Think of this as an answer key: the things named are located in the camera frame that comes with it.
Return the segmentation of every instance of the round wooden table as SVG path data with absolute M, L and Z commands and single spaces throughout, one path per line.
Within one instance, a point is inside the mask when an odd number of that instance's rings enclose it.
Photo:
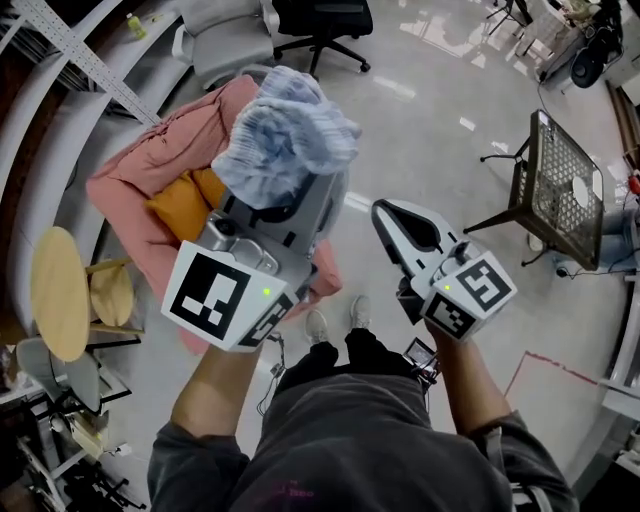
M 31 268 L 33 317 L 49 350 L 62 361 L 78 359 L 89 330 L 142 334 L 121 327 L 133 309 L 133 287 L 124 265 L 105 261 L 85 268 L 70 233 L 49 229 L 39 240 Z M 87 276 L 91 276 L 91 292 Z M 91 323 L 91 306 L 103 322 Z

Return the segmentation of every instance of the crumpled towel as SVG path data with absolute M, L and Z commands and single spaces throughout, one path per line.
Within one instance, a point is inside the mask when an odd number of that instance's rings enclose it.
M 346 173 L 360 133 L 310 75 L 278 66 L 238 115 L 229 147 L 211 167 L 245 204 L 287 206 L 308 173 Z

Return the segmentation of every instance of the side table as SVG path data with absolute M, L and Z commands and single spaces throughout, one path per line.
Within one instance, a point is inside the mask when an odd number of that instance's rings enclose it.
M 537 110 L 531 114 L 530 136 L 516 154 L 490 155 L 480 161 L 489 158 L 516 162 L 507 210 L 463 233 L 516 221 L 547 249 L 567 254 L 585 270 L 596 270 L 604 213 L 603 178 L 569 134 L 546 112 Z
M 53 227 L 42 236 L 33 256 L 31 307 L 42 339 L 56 357 L 65 362 L 78 359 L 90 330 L 144 333 L 122 327 L 133 309 L 133 287 L 124 268 L 130 261 L 85 268 L 69 232 Z M 102 323 L 91 322 L 91 303 Z

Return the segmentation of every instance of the concrete floor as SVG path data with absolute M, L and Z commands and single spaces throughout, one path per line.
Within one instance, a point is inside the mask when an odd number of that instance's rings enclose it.
M 344 44 L 369 59 L 371 71 L 360 73 L 354 61 L 331 50 L 323 53 L 317 69 L 326 95 L 363 129 L 349 199 L 330 237 L 344 289 L 320 304 L 342 361 L 348 306 L 359 293 L 371 297 L 372 330 L 390 349 L 404 351 L 416 335 L 432 342 L 424 326 L 410 325 L 396 302 L 398 270 L 388 261 L 363 204 L 378 198 L 413 201 L 437 210 L 459 231 L 497 213 L 506 206 L 511 163 L 482 164 L 478 157 L 515 151 L 528 135 L 531 112 L 541 107 L 533 79 L 537 57 L 515 57 L 513 22 L 488 37 L 497 23 L 496 18 L 485 20 L 493 10 L 490 0 L 369 3 L 373 34 L 357 41 L 345 38 Z M 281 39 L 276 36 L 275 43 Z M 310 60 L 307 49 L 294 50 L 285 53 L 282 64 L 306 71 Z M 548 112 L 603 170 L 608 208 L 614 208 L 619 185 L 614 175 L 621 168 L 622 148 L 604 84 L 589 90 L 573 87 L 566 95 L 539 92 Z M 200 94 L 192 77 L 182 84 L 173 105 Z M 584 376 L 602 376 L 622 317 L 619 276 L 559 279 L 545 259 L 522 268 L 520 261 L 532 254 L 525 231 L 517 225 L 479 231 L 472 239 L 494 252 L 519 289 L 475 336 L 501 389 L 507 390 L 525 352 Z M 105 250 L 118 252 L 113 237 Z M 126 458 L 105 456 L 104 464 L 129 478 L 132 492 L 147 500 L 145 475 L 155 433 L 167 421 L 198 357 L 182 346 L 146 284 L 141 279 L 138 283 L 136 314 L 146 330 L 143 343 L 109 354 L 110 365 L 134 392 L 112 411 L 111 440 L 126 440 L 134 452 Z M 301 319 L 282 325 L 281 331 L 290 365 L 308 347 Z M 275 344 L 267 345 L 245 404 L 238 438 L 249 454 L 261 428 L 255 407 L 278 358 Z M 597 411 L 599 395 L 595 386 L 584 387 L 589 386 L 586 381 L 568 385 L 565 374 L 553 378 L 548 368 L 540 367 L 539 374 L 536 368 L 525 365 L 527 385 L 515 386 L 508 397 L 525 420 L 532 420 L 534 433 L 553 447 L 566 470 L 590 426 L 591 413 Z M 429 402 L 434 428 L 453 431 L 442 383 L 432 388 Z M 578 424 L 568 421 L 576 417 Z

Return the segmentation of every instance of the white sneaker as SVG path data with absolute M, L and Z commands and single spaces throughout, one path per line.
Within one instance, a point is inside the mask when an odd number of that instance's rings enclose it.
M 351 328 L 368 329 L 371 325 L 371 301 L 366 295 L 358 295 L 351 304 Z
M 312 309 L 307 313 L 307 318 L 304 320 L 304 333 L 312 345 L 329 341 L 327 319 L 317 309 Z

